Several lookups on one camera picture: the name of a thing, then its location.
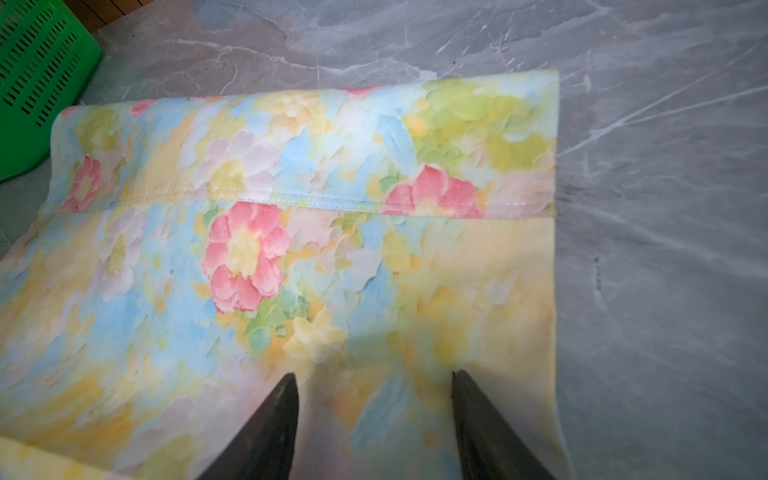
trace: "yellow flower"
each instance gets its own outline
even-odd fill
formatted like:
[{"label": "yellow flower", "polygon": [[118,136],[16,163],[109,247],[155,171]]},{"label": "yellow flower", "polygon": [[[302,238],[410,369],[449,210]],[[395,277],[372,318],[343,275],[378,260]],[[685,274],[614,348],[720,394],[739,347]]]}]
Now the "yellow flower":
[{"label": "yellow flower", "polygon": [[346,331],[333,328],[328,309],[320,310],[314,321],[304,318],[293,319],[293,336],[283,349],[294,359],[309,359],[324,363],[331,352],[341,350],[346,340]]}]

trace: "laundry basket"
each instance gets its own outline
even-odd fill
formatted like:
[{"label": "laundry basket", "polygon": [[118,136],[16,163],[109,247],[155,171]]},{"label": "laundry basket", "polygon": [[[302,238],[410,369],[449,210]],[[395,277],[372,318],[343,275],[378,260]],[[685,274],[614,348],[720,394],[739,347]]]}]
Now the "laundry basket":
[{"label": "laundry basket", "polygon": [[62,0],[0,0],[0,180],[34,167],[101,51]]}]

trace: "gray floor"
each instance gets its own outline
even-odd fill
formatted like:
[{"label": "gray floor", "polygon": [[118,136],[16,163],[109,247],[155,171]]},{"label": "gray floor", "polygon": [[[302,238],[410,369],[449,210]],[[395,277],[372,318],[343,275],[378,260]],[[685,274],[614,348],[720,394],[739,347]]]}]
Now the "gray floor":
[{"label": "gray floor", "polygon": [[[557,68],[577,474],[766,477],[768,2],[157,0],[98,40],[86,103]],[[49,172],[0,186],[0,253]]]}]

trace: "yellow flower center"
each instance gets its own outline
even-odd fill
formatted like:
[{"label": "yellow flower center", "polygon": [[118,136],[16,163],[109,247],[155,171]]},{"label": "yellow flower center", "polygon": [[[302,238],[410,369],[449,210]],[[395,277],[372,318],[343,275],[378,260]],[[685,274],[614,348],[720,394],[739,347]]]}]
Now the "yellow flower center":
[{"label": "yellow flower center", "polygon": [[256,272],[261,243],[247,228],[239,228],[227,242],[227,268],[233,275],[247,278]]},{"label": "yellow flower center", "polygon": [[208,180],[208,190],[232,190],[235,194],[245,189],[243,166],[237,160],[225,162],[216,169]]},{"label": "yellow flower center", "polygon": [[91,186],[93,185],[93,179],[91,177],[86,177],[83,179],[83,181],[80,183],[80,187],[78,188],[78,191],[74,192],[74,199],[78,202],[82,202],[83,199],[86,198],[88,195],[88,192],[91,191]]},{"label": "yellow flower center", "polygon": [[115,276],[120,273],[120,268],[123,266],[123,260],[125,260],[125,254],[127,252],[127,240],[123,233],[120,234],[118,239],[114,242],[112,251],[107,259],[107,273],[111,276]]}]

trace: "floral pattern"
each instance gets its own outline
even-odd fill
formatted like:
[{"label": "floral pattern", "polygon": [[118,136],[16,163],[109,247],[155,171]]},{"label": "floral pattern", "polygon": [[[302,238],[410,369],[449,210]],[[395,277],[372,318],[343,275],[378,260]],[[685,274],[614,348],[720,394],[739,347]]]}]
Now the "floral pattern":
[{"label": "floral pattern", "polygon": [[537,71],[68,110],[0,260],[2,474],[196,478],[294,372],[292,477],[457,478],[462,368],[570,478],[557,108]]}]

